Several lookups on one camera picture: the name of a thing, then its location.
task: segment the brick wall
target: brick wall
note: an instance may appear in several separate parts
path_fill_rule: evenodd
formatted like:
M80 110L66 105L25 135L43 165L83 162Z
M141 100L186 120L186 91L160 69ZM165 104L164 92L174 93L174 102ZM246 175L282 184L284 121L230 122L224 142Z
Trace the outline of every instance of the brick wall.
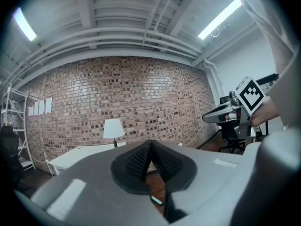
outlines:
M197 147L217 130L201 116L214 108L206 74L189 66L144 57L102 57L53 69L21 88L52 97L52 113L26 119L30 151L44 161L103 139L106 119L120 118L127 143L167 140ZM27 107L34 100L28 100ZM38 168L45 164L35 161Z

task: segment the table lamp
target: table lamp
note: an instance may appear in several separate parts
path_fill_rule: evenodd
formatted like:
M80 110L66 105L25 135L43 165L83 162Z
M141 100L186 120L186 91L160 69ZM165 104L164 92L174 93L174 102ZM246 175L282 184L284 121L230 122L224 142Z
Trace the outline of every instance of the table lamp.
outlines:
M117 147L117 141L115 138L124 136L124 130L122 128L119 119L108 119L104 121L103 138L114 139L114 147Z

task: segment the fluorescent light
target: fluorescent light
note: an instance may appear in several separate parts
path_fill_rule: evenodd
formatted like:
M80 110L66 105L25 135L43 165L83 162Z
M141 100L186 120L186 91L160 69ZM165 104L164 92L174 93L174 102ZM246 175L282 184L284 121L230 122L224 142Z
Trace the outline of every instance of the fluorescent light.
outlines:
M22 29L23 33L28 37L30 41L32 41L37 35L34 33L32 28L26 21L20 8L18 8L14 13L14 18L17 24L19 25L19 27Z
M227 17L241 6L241 0L234 0L225 8L200 34L200 39L205 39L214 29L218 27Z

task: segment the ceiling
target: ceiling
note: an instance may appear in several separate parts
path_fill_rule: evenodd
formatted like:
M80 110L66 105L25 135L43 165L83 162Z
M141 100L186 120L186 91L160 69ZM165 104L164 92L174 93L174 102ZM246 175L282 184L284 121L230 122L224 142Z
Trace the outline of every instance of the ceiling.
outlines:
M52 68L101 56L153 57L200 68L204 58L256 28L239 8L219 26L217 38L198 38L232 1L27 0L21 9L37 37L29 41L11 20L0 44L0 86L19 88Z

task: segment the wooden floor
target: wooden floor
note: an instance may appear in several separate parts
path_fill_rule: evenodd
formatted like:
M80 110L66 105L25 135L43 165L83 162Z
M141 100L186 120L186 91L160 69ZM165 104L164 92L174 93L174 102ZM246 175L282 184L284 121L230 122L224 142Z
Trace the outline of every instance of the wooden floor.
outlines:
M251 140L246 141L246 145L251 143ZM226 142L224 142L224 139L221 136L221 133L217 134L211 141L209 141L206 145L204 145L201 150L205 151L212 151L217 152L218 149L222 146L227 145ZM230 153L229 149L225 149L222 152L224 153ZM28 197L30 197L35 190L37 190L39 187L41 187L44 183L49 181L52 178L51 175L45 173L44 171L41 171L39 169L29 169L25 172L25 178L22 179L22 183L32 187L34 190L29 190L27 193L25 193ZM163 182L162 178L158 173L152 173L149 174L146 178L147 185L151 188L151 194L162 201L165 202L165 183ZM156 202L152 201L154 203L154 206L158 209L158 211L163 214L164 211L164 205L160 206Z

